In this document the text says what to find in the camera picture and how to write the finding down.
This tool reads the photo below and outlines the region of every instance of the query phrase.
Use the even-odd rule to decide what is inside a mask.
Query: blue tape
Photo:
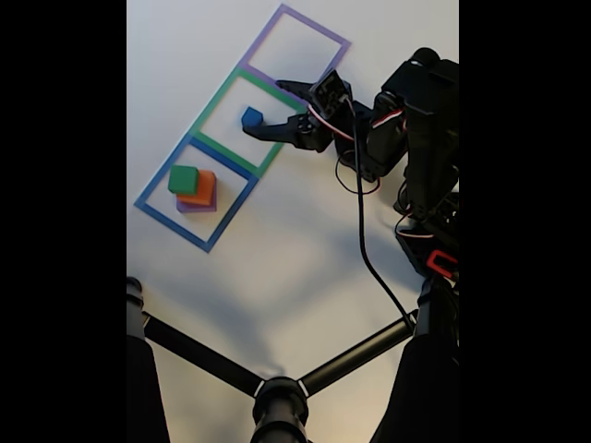
[[[138,208],[140,208],[141,210],[143,210],[148,215],[150,215],[151,217],[153,217],[154,219],[156,219],[158,222],[162,223],[167,228],[178,233],[181,237],[186,238],[193,245],[200,247],[205,252],[210,252],[211,247],[209,246],[209,242],[208,243],[204,242],[203,240],[201,240],[199,237],[197,237],[193,233],[190,233],[188,230],[186,230],[182,226],[180,226],[180,225],[176,224],[174,221],[170,220],[168,217],[166,217],[164,214],[162,214],[158,210],[155,210],[148,203],[143,203],[140,206],[136,202],[136,206]]]
[[[139,205],[146,203],[146,200],[150,196],[150,194],[154,191],[156,186],[160,183],[163,177],[166,175],[170,167],[176,162],[176,159],[181,155],[185,146],[189,143],[192,137],[189,134],[185,134],[181,141],[178,142],[176,148],[170,153],[164,164],[160,167],[156,175],[150,180],[148,185],[145,187],[141,194],[139,195],[138,199],[136,200],[135,205],[141,209]]]
[[[256,175],[251,175],[250,179],[248,180],[247,186],[242,190],[242,192],[240,193],[238,198],[235,200],[235,202],[232,204],[230,209],[225,213],[222,221],[220,221],[220,224],[218,224],[218,227],[215,228],[215,231],[213,231],[213,234],[211,235],[210,239],[208,240],[207,243],[208,243],[210,249],[213,248],[213,245],[215,245],[215,242],[218,241],[218,238],[220,238],[220,235],[222,235],[223,231],[228,226],[228,223],[234,218],[234,216],[236,215],[236,213],[238,212],[238,210],[240,209],[242,204],[245,202],[245,200],[248,198],[248,196],[250,195],[250,193],[252,192],[252,190],[254,189],[254,187],[257,185],[258,182],[259,182],[258,177]]]
[[[244,169],[242,166],[240,166],[237,163],[232,162],[227,157],[224,157],[220,152],[218,152],[214,148],[211,148],[209,145],[207,145],[203,141],[201,141],[197,138],[191,137],[191,139],[189,140],[188,143],[191,146],[193,146],[193,148],[197,148],[201,152],[212,157],[214,160],[217,160],[219,163],[223,164],[226,168],[231,169],[232,171],[234,171],[235,173],[240,175],[242,178],[244,178],[246,180],[250,180],[250,178],[253,176],[253,174],[251,174],[249,171]]]
[[[172,221],[164,214],[150,206],[146,201],[150,197],[151,193],[154,191],[156,186],[161,182],[164,178],[168,170],[170,170],[171,166],[176,162],[178,157],[183,152],[183,149],[187,146],[191,145],[192,147],[202,151],[203,153],[209,155],[217,162],[223,164],[226,168],[230,169],[231,171],[235,172],[236,174],[240,175],[242,178],[247,180],[247,185],[242,190],[238,198],[234,201],[230,209],[225,213],[222,218],[222,221],[218,224],[215,228],[215,231],[210,236],[210,239],[206,242],[201,238],[194,235],[192,232],[188,231],[187,229],[183,228],[176,222]],[[141,192],[138,199],[135,201],[134,206],[143,210],[146,214],[150,215],[154,220],[162,223],[171,231],[178,233],[183,238],[187,239],[193,245],[197,246],[200,249],[203,249],[205,252],[209,253],[215,243],[218,241],[220,236],[222,235],[225,228],[228,226],[230,221],[234,218],[242,204],[248,198],[252,190],[254,189],[255,185],[259,182],[259,179],[256,175],[250,173],[246,169],[244,169],[239,164],[234,163],[230,159],[225,158],[222,154],[220,154],[217,150],[210,148],[207,144],[192,137],[190,134],[186,134],[181,141],[178,142],[176,148],[170,153],[164,164],[158,170],[156,175],[150,180],[146,188]]]

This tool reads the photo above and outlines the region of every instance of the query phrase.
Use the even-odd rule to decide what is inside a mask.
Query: green tape
[[[273,147],[267,154],[267,157],[265,157],[265,160],[262,161],[262,163],[259,166],[259,169],[255,171],[254,175],[256,175],[258,178],[261,178],[267,172],[269,165],[275,159],[275,157],[277,157],[277,154],[281,150],[283,144],[284,143],[277,142],[273,145]]]
[[[232,83],[235,82],[236,78],[238,77],[238,72],[240,70],[241,69],[239,69],[238,67],[235,67],[234,70],[228,76],[228,78],[225,80],[225,82],[222,83],[222,86],[218,89],[218,91],[215,93],[215,95],[211,98],[210,102],[207,103],[207,106],[205,106],[205,109],[201,112],[199,117],[197,117],[197,120],[195,120],[195,123],[188,130],[188,133],[191,136],[197,138],[197,134],[201,131],[201,128],[203,127],[203,125],[205,124],[207,119],[210,118],[211,113],[213,113],[213,110],[215,109],[215,107],[222,101],[225,93],[230,89],[230,87],[232,86]]]
[[[287,106],[289,106],[290,108],[294,109],[296,114],[302,114],[306,111],[306,106],[302,105],[302,103],[294,100],[292,97],[288,96],[287,94],[281,92],[280,90],[277,90],[276,88],[274,88],[271,85],[268,85],[260,78],[255,77],[251,73],[249,73],[249,72],[245,71],[244,69],[237,66],[230,73],[228,78],[225,80],[225,82],[222,84],[222,86],[218,89],[218,91],[215,93],[215,95],[213,95],[210,102],[207,103],[207,106],[205,106],[205,109],[203,109],[203,111],[201,112],[199,117],[197,117],[197,120],[195,120],[195,123],[193,123],[191,128],[188,130],[188,133],[191,136],[193,136],[194,138],[197,138],[197,139],[201,140],[203,143],[206,143],[214,150],[217,150],[223,156],[230,159],[232,162],[239,164],[240,166],[242,166],[244,169],[246,169],[250,173],[256,175],[258,178],[261,178],[267,172],[267,169],[271,165],[271,162],[273,161],[273,159],[277,156],[277,154],[281,150],[283,143],[281,143],[281,142],[275,143],[271,147],[271,150],[269,151],[269,153],[267,154],[265,159],[262,161],[260,166],[257,167],[254,164],[252,164],[251,162],[249,162],[248,160],[246,160],[246,159],[240,157],[238,154],[232,152],[231,150],[226,148],[224,145],[218,143],[213,138],[210,138],[209,136],[207,136],[201,132],[203,125],[205,124],[207,119],[210,118],[215,107],[223,100],[223,97],[228,92],[228,90],[232,87],[232,84],[236,81],[236,79],[238,77],[241,77],[244,80],[249,81],[253,85],[259,87],[260,89],[262,89],[265,92],[267,92],[268,94],[270,94],[273,98],[277,99],[278,101],[280,101],[280,102],[286,104]]]
[[[221,145],[220,143],[215,141],[213,138],[206,136],[202,132],[198,132],[198,134],[195,136],[195,138],[201,140],[203,143],[205,143],[205,144],[209,145],[211,148],[217,150],[223,156],[227,157],[232,162],[239,164],[240,166],[242,166],[244,169],[246,169],[250,173],[254,174],[257,171],[257,167],[254,164],[252,164],[251,162],[249,162],[246,159],[243,159],[235,152],[230,151],[224,145]]]

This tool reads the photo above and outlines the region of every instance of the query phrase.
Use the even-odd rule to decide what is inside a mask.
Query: black cable
[[[396,296],[390,290],[388,285],[381,279],[378,272],[371,266],[369,263],[368,252],[366,251],[366,236],[365,236],[365,220],[363,215],[363,188],[361,187],[361,150],[359,149],[359,140],[357,139],[357,124],[355,119],[355,111],[349,103],[351,107],[351,112],[353,113],[353,140],[355,144],[355,167],[356,167],[356,177],[357,177],[357,202],[359,204],[359,248],[361,249],[361,257],[363,257],[363,261],[365,262],[366,266],[371,272],[371,275],[378,281],[381,287],[384,289],[387,295],[390,296],[400,313],[403,315],[404,324],[408,327],[408,330],[414,330],[414,325],[410,320],[408,314],[404,310],[403,306],[400,304]]]
[[[398,188],[398,194],[396,196],[397,201],[398,201],[398,206],[400,206],[404,211],[406,211],[406,207],[408,206],[408,203],[405,202],[403,204],[402,197],[403,197],[403,189],[405,189],[406,186],[406,179],[404,179],[403,183],[400,185],[400,187]]]
[[[342,152],[341,154],[339,154],[339,156],[337,157],[336,164],[334,165],[334,176],[339,181],[339,183],[341,184],[342,187],[344,187],[351,194],[356,194],[357,191],[354,191],[353,189],[349,188],[345,183],[343,183],[343,180],[341,180],[341,177],[339,177],[339,163],[341,162],[341,157],[343,157],[346,153],[349,153],[349,152],[354,152],[354,151],[353,150],[346,150],[346,151]],[[369,194],[373,194],[374,192],[377,192],[378,189],[380,189],[380,186],[381,186],[381,180],[378,178],[378,183],[376,184],[376,187],[374,187],[373,189],[371,189],[368,192],[364,192],[363,195],[368,196]]]

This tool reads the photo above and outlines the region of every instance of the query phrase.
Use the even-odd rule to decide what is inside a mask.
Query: white wire
[[[342,138],[346,138],[349,141],[354,141],[353,138],[351,136],[349,136],[348,134],[345,134],[341,129],[334,127],[333,125],[331,125],[329,122],[327,122],[326,120],[324,120],[320,114],[318,114],[314,108],[312,107],[311,104],[308,105],[308,110],[312,113],[312,115],[314,115],[316,117],[316,119],[321,122],[323,125],[325,125],[326,127],[328,127],[329,129],[331,129],[333,132],[337,133],[339,136],[341,136]]]
[[[405,215],[403,215],[403,218],[400,219],[398,222],[400,223],[402,220],[404,220],[406,217],[408,217],[412,212],[408,212]],[[396,233],[398,235],[401,235],[402,237],[411,237],[411,238],[433,238],[435,235],[432,233],[426,234],[426,235],[419,235],[416,233],[401,233],[400,231],[396,231]]]
[[[375,129],[375,128],[376,128],[376,127],[378,127],[378,126],[382,126],[384,123],[387,123],[387,122],[389,122],[389,121],[390,121],[390,120],[392,120],[393,118],[399,117],[400,115],[402,115],[402,113],[403,113],[403,111],[402,111],[402,110],[400,110],[400,111],[398,111],[398,112],[395,112],[395,113],[392,113],[392,114],[390,114],[390,115],[386,116],[386,118],[384,118],[383,120],[379,120],[379,121],[377,121],[377,122],[376,122],[376,123],[374,123],[374,124],[373,124],[371,127]]]

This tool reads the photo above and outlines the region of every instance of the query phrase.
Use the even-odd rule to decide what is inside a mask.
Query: tripod leg
[[[141,285],[127,277],[127,443],[170,443],[154,354],[145,341]]]

